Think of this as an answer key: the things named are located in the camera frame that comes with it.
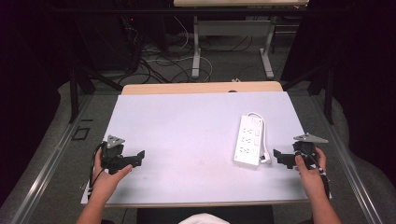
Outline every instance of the table leg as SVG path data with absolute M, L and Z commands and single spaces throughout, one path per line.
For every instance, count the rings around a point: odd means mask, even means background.
M 199 65 L 201 59 L 201 49 L 199 48 L 199 35 L 198 35 L 198 18 L 194 17 L 194 59 L 192 61 L 192 78 L 199 77 Z
M 267 75 L 267 78 L 270 80 L 274 79 L 274 72 L 272 70 L 270 60 L 268 58 L 268 52 L 271 48 L 271 41 L 274 35 L 275 26 L 276 26 L 276 17 L 272 17 L 270 25 L 268 27 L 268 33 L 265 40 L 265 47 L 264 49 L 260 49 L 265 75 Z

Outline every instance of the person's right hand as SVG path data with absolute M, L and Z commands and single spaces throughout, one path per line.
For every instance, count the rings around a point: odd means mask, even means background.
M 318 153 L 318 164 L 326 172 L 326 156 L 323 151 L 316 148 Z M 308 199 L 312 199 L 318 196 L 326 196 L 326 192 L 323 186 L 322 179 L 319 175 L 318 168 L 313 170 L 308 170 L 305 166 L 303 158 L 298 155 L 295 157 L 297 170 L 300 172 L 301 182 L 305 189 L 305 194 Z

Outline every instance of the person's left hand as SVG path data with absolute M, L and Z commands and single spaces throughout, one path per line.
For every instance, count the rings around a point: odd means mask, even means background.
M 102 172 L 103 168 L 101 166 L 101 156 L 102 149 L 99 149 L 95 156 L 95 165 L 92 179 L 95 179 L 97 176 L 98 177 L 93 183 L 93 191 L 90 201 L 94 200 L 97 203 L 105 204 L 114 193 L 114 190 L 116 190 L 116 187 L 120 181 L 132 171 L 132 165 L 129 164 L 116 174 L 110 175 L 105 171 Z

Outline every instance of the power outlet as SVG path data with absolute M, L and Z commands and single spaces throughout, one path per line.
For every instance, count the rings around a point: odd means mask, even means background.
M 258 166 L 262 147 L 263 120 L 242 116 L 233 160 L 244 165 Z

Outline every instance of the metal frame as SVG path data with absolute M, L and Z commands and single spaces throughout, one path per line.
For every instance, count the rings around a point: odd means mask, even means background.
M 276 25 L 276 17 L 270 21 L 198 21 L 194 17 L 194 58 L 192 62 L 192 78 L 199 77 L 201 49 L 199 48 L 200 35 L 256 35 L 265 36 L 264 49 L 260 49 L 262 64 L 267 78 L 274 79 L 274 73 L 268 58 L 272 36 Z
M 82 99 L 81 105 L 79 107 L 79 111 L 81 111 L 81 113 L 78 114 L 75 122 L 70 123 L 67 126 L 58 146 L 53 150 L 53 152 L 47 159 L 46 163 L 44 164 L 43 168 L 40 171 L 40 174 L 38 174 L 35 183 L 30 188 L 20 208 L 18 209 L 17 213 L 12 219 L 11 224 L 22 224 L 22 223 L 27 223 L 29 221 L 29 218 L 33 214 L 33 211 L 35 210 L 38 201 L 40 201 L 40 198 L 43 195 L 44 190 L 47 188 L 50 179 L 55 173 L 56 167 L 58 166 L 59 162 L 62 159 L 62 156 L 64 154 L 64 149 L 67 147 L 72 137 L 72 134 L 75 132 L 76 128 L 78 127 L 79 119 L 81 118 L 83 112 L 88 108 L 88 105 L 90 104 L 92 97 L 93 97 L 92 95 L 85 95 L 84 98 Z
M 368 195 L 367 190 L 364 187 L 363 182 L 361 181 L 361 178 L 359 177 L 355 163 L 350 157 L 346 146 L 341 141 L 340 136 L 338 135 L 334 126 L 330 125 L 326 116 L 322 114 L 322 102 L 320 101 L 318 96 L 311 98 L 316 110 L 320 114 L 320 118 L 322 119 L 324 126 L 327 128 L 327 131 L 332 137 L 332 142 L 334 142 L 335 144 L 334 149 L 338 160 L 340 161 L 341 166 L 344 169 L 349 184 L 355 193 L 356 199 L 361 205 L 361 210 L 366 216 L 367 221 L 373 224 L 383 223 L 381 216 L 376 211 L 375 206 L 370 199 L 370 196 Z

